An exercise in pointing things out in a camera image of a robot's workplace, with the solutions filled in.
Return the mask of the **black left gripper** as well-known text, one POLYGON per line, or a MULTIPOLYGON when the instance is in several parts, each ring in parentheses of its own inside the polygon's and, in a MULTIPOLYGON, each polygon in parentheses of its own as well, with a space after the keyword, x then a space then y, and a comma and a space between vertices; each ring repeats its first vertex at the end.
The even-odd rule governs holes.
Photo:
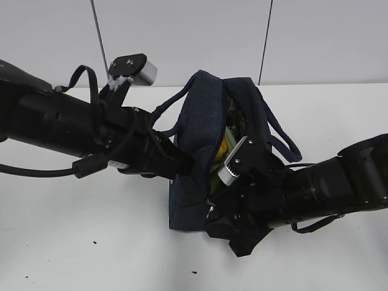
POLYGON ((105 109, 94 105, 91 113, 92 137, 102 150, 90 155, 90 173, 108 166, 125 175, 145 178, 174 178, 188 175, 194 159, 161 132, 154 131, 151 114, 137 107, 105 109))

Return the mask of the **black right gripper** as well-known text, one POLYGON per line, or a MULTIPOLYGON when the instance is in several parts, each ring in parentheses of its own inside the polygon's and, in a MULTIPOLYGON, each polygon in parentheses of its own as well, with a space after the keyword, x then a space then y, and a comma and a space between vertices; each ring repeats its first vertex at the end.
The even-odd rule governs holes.
POLYGON ((258 168, 242 174, 231 186, 223 184, 209 197, 204 229, 211 238, 230 239, 238 257, 249 256, 273 230, 264 222, 265 209, 279 192, 284 163, 264 145, 258 168))

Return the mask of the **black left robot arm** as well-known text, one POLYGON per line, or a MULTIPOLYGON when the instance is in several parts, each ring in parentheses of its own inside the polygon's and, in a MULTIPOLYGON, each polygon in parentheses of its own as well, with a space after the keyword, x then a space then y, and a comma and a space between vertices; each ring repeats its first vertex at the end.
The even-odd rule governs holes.
POLYGON ((188 175, 194 159, 153 128, 150 112, 123 104, 131 86, 152 85, 156 74, 156 67, 140 53, 116 58, 103 88, 86 65, 75 70, 67 86, 54 87, 1 61, 1 141, 12 139, 75 157, 64 170, 2 166, 1 172, 83 178, 114 167, 148 178, 188 175))

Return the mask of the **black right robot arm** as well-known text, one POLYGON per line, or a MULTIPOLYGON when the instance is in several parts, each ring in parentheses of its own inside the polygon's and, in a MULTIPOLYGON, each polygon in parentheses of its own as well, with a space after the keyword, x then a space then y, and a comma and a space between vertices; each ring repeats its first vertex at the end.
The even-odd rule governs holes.
POLYGON ((211 198, 204 229, 236 256, 251 254, 273 229, 312 233, 346 214, 387 207, 387 135, 360 141, 335 157, 293 170, 245 142, 227 165, 228 184, 211 198))

